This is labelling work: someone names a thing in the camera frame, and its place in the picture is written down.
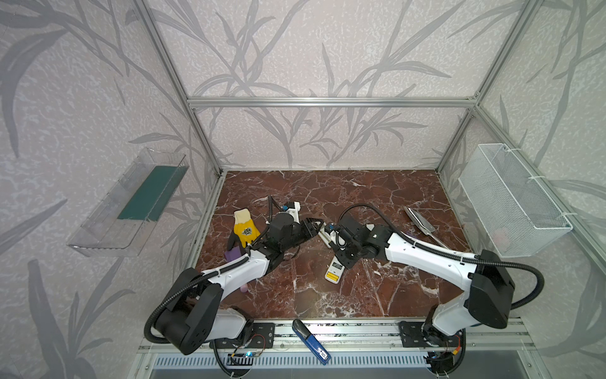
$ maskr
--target blue box cutter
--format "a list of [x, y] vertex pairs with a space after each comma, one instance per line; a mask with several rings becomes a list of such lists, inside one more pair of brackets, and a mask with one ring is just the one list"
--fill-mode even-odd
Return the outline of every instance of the blue box cutter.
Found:
[[330, 354], [324, 349], [324, 346], [318, 342], [316, 337], [311, 334], [307, 326], [303, 323], [303, 321], [298, 318], [293, 321], [293, 331], [299, 338], [303, 341], [303, 343], [311, 350], [311, 352], [322, 362], [322, 364], [327, 364], [330, 360]]

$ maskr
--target purple object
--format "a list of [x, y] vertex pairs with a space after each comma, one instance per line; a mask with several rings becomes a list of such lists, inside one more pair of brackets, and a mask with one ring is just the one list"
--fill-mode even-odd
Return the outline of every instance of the purple object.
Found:
[[[232, 250], [225, 252], [225, 259], [228, 262], [235, 261], [242, 256], [242, 252], [240, 251], [240, 246], [235, 246]], [[245, 284], [240, 287], [241, 292], [248, 292], [248, 284]]]

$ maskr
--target transparent plastic bin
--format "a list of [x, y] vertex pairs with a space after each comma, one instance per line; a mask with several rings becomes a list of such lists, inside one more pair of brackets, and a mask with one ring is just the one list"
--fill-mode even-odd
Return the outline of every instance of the transparent plastic bin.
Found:
[[568, 218], [505, 144], [480, 144], [459, 182], [505, 258], [534, 255], [572, 230]]
[[[185, 154], [144, 148], [67, 245], [88, 257], [138, 256], [188, 167]], [[152, 172], [160, 186], [146, 182]]]

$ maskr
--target yellow glove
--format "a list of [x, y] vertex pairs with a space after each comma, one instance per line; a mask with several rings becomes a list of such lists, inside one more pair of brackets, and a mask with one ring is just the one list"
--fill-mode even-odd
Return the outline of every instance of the yellow glove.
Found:
[[250, 218], [250, 212], [247, 208], [233, 212], [236, 224], [233, 226], [234, 233], [240, 238], [242, 246], [252, 243], [258, 236], [259, 230]]

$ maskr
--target green mat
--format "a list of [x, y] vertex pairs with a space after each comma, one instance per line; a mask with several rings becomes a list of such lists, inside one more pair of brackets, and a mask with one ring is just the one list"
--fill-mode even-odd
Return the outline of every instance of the green mat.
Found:
[[119, 220], [158, 221], [188, 167], [156, 166], [130, 198]]

